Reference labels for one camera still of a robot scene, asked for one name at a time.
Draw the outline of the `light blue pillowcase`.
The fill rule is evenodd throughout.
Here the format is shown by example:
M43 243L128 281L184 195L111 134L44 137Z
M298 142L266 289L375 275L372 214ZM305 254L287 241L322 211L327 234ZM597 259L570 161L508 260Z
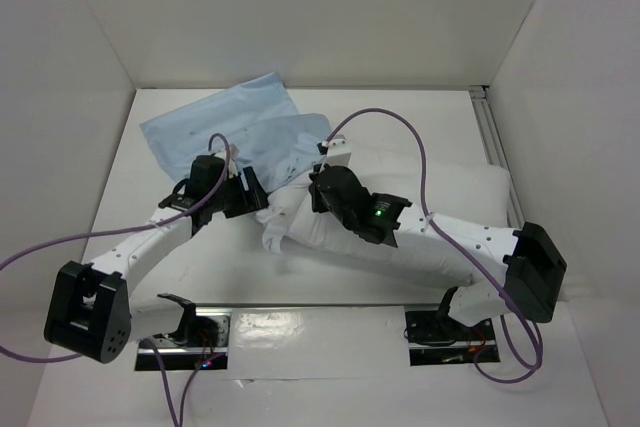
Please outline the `light blue pillowcase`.
M237 149L236 165L251 167L268 193L321 161L317 144L331 133L322 114L301 114L275 73L238 84L140 125L159 166L175 181L198 155L218 152L221 133Z

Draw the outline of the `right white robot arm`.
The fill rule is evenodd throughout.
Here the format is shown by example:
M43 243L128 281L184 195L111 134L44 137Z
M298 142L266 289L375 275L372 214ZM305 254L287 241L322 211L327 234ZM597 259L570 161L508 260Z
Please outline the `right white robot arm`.
M542 226L494 228L424 213L406 198L370 192L345 166L320 167L310 179L312 211L331 215L352 237L479 273L471 285L444 294L436 316L444 337L460 338L509 312L535 323L552 320L567 264Z

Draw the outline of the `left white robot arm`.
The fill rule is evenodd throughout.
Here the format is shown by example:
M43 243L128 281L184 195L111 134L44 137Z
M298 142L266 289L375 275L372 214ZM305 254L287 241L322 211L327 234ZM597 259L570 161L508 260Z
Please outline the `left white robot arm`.
M133 303L132 292L215 214L234 218L267 205L253 168L238 169L215 155L198 156L189 176L159 202L146 224L90 262L70 261L59 270L45 340L103 364L112 362L127 343L159 334L176 346L189 344L207 325L194 302L161 293Z

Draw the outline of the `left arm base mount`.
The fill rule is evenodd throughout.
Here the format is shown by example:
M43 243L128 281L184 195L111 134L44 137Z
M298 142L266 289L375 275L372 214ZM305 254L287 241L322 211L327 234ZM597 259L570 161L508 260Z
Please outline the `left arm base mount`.
M131 308L130 339L138 342L136 371L228 368L231 309L198 305L168 293Z

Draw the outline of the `aluminium frame rail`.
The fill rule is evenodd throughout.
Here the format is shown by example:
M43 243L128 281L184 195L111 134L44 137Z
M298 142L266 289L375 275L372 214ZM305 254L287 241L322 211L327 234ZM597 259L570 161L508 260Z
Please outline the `aluminium frame rail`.
M507 219L511 227L522 227L524 215L511 175L506 152L500 138L497 124L491 109L486 86L472 86L469 90L471 104L479 127L480 137L489 164L500 166L508 172L509 197Z

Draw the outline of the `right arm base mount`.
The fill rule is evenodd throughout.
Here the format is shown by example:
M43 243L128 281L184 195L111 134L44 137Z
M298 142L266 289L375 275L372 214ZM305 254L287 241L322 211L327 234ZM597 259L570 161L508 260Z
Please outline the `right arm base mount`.
M403 336L412 367L500 362L491 320L466 327L433 309L406 310Z

